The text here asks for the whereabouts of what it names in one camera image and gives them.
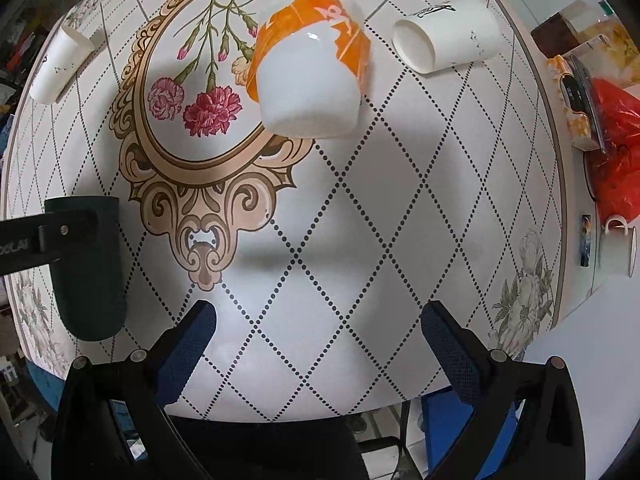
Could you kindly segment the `dark teal cup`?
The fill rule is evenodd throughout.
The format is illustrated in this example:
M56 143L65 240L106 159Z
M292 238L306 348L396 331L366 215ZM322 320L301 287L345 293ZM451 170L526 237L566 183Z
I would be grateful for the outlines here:
M56 258L49 264L58 314L83 341L115 336L127 314L119 240L119 200L114 196L49 198L44 229Z

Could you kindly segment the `white paper cup left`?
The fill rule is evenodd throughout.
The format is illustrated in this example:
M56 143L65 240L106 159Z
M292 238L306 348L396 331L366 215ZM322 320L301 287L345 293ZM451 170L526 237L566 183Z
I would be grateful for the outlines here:
M61 25L44 52L30 85L32 99L44 105L53 104L95 48L88 37L70 26Z

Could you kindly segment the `white paper cup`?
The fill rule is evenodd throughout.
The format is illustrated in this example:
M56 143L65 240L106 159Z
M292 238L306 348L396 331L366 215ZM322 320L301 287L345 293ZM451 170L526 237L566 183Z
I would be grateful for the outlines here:
M416 73L486 61L501 49L495 14L482 0L449 0L400 18L392 44Z
M44 52L30 85L32 99L44 105L53 104L95 48L88 37L70 26L61 25Z

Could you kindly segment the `orange and white cup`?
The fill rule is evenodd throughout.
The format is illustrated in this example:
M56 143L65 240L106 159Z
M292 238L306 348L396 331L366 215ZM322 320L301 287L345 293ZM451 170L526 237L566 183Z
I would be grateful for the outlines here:
M323 139L356 129L371 41L354 0L270 0L245 90L277 136Z

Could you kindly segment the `white paper cup right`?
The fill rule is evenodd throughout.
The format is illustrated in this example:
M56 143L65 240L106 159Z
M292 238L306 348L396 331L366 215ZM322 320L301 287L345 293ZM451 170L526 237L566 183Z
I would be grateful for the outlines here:
M449 0L400 18L392 44L416 73L486 61L501 49L495 14L482 0Z

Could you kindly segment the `floral diamond pattern tablecloth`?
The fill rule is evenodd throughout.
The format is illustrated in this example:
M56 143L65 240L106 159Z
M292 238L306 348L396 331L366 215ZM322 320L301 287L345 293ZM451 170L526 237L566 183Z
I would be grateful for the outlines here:
M371 41L356 130L285 139L246 94L270 0L80 0L63 21L96 50L51 105L24 98L1 212L66 195L119 200L128 304L113 337L63 325L44 266L6 280L29 361L126 358L210 301L219 328L171 413L285 422L373 410L442 388L421 307L518 356L559 322L562 160L530 45L482 0L500 51L429 75L394 24L449 0L355 0Z

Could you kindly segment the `small photo card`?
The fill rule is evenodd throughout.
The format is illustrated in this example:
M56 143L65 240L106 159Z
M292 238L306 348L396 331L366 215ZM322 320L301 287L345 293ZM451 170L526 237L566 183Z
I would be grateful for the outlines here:
M583 268L590 266L592 221L590 214L583 214L580 220L579 264Z

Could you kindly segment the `red plastic bag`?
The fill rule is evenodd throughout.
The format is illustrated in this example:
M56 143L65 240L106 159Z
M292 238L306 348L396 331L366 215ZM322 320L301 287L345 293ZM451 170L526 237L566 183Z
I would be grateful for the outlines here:
M602 220L639 219L639 100L602 78L593 79L605 151L587 154L587 168Z

